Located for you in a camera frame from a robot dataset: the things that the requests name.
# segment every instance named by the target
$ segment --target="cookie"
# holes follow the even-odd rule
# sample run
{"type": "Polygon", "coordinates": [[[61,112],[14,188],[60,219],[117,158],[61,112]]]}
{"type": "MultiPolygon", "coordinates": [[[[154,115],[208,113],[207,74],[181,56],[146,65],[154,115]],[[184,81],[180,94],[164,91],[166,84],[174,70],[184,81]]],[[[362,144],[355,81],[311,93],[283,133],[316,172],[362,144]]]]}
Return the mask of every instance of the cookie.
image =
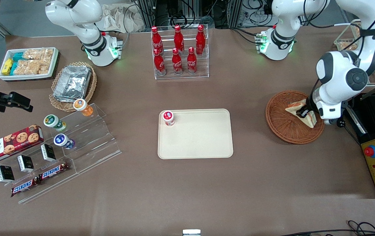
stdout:
{"type": "Polygon", "coordinates": [[[29,130],[30,131],[33,131],[35,129],[37,129],[37,125],[31,125],[31,126],[29,126],[29,130]]]}
{"type": "Polygon", "coordinates": [[[32,134],[29,135],[29,142],[30,143],[34,143],[34,142],[36,142],[38,140],[39,140],[39,134],[32,133],[32,134]]]}
{"type": "Polygon", "coordinates": [[[10,142],[11,141],[11,135],[7,135],[4,137],[5,142],[10,142]]]}
{"type": "Polygon", "coordinates": [[[16,137],[17,142],[22,143],[27,140],[27,133],[19,133],[16,137]]]}
{"type": "Polygon", "coordinates": [[[4,154],[10,154],[14,152],[14,146],[13,145],[7,145],[4,148],[4,154]]]}

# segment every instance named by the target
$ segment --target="red lid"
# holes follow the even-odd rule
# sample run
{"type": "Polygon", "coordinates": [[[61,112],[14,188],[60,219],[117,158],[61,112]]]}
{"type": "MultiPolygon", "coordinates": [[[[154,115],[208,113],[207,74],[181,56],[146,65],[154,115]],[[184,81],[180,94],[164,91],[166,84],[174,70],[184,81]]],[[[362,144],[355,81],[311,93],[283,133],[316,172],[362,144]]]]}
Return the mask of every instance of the red lid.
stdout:
{"type": "Polygon", "coordinates": [[[372,147],[364,148],[364,153],[369,157],[372,157],[375,154],[374,149],[372,147]]]}
{"type": "Polygon", "coordinates": [[[164,118],[165,120],[170,120],[172,117],[173,117],[173,113],[170,112],[169,110],[168,110],[168,111],[165,111],[164,114],[163,114],[163,118],[164,118]]]}

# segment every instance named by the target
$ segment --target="white tray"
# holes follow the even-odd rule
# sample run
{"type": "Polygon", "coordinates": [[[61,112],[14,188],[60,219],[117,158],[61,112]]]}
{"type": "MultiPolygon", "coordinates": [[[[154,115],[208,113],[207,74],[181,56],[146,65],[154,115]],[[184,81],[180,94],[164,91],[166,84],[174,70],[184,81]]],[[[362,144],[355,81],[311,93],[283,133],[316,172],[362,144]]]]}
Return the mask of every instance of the white tray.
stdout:
{"type": "Polygon", "coordinates": [[[227,158],[233,155],[230,112],[226,109],[172,110],[174,125],[159,115],[161,159],[227,158]]]}
{"type": "Polygon", "coordinates": [[[52,55],[52,60],[51,60],[51,64],[49,65],[49,70],[48,70],[48,73],[46,74],[40,74],[40,75],[23,75],[23,76],[5,76],[3,75],[1,72],[3,70],[3,66],[5,64],[5,62],[7,61],[8,58],[12,58],[12,56],[14,55],[14,53],[17,53],[17,52],[24,52],[26,51],[27,49],[42,49],[42,48],[24,48],[24,49],[11,49],[11,50],[8,50],[5,54],[5,57],[4,57],[4,60],[3,60],[3,64],[1,64],[1,69],[0,69],[0,79],[4,80],[4,81],[23,81],[23,80],[33,80],[33,79],[44,79],[44,78],[49,78],[52,76],[52,74],[54,73],[54,69],[55,69],[55,64],[56,64],[56,61],[57,61],[57,58],[58,58],[58,50],[57,48],[47,48],[47,49],[53,49],[54,53],[52,55]]]}

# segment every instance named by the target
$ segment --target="teal package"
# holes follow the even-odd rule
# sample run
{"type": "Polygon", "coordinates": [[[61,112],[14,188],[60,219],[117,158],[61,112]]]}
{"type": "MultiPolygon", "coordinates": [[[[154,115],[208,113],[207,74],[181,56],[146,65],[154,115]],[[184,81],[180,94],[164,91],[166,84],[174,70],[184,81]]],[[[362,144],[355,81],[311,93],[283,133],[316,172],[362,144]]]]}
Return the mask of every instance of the teal package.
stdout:
{"type": "Polygon", "coordinates": [[[17,68],[18,66],[18,63],[15,62],[12,64],[12,67],[11,67],[11,71],[10,71],[10,75],[13,76],[14,75],[14,70],[17,68]]]}
{"type": "Polygon", "coordinates": [[[24,52],[16,52],[16,53],[14,53],[14,55],[12,56],[12,60],[13,61],[24,60],[23,54],[24,54],[24,52]]]}

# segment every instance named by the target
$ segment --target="blue lid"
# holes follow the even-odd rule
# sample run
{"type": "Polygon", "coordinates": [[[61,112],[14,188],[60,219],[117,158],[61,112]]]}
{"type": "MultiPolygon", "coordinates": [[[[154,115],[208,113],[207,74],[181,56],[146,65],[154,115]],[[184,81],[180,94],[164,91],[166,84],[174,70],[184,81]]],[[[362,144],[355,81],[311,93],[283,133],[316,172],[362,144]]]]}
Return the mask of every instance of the blue lid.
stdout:
{"type": "Polygon", "coordinates": [[[55,145],[58,145],[58,146],[63,146],[67,142],[68,142],[68,137],[63,133],[57,134],[57,136],[55,136],[54,138],[54,143],[55,145]]]}

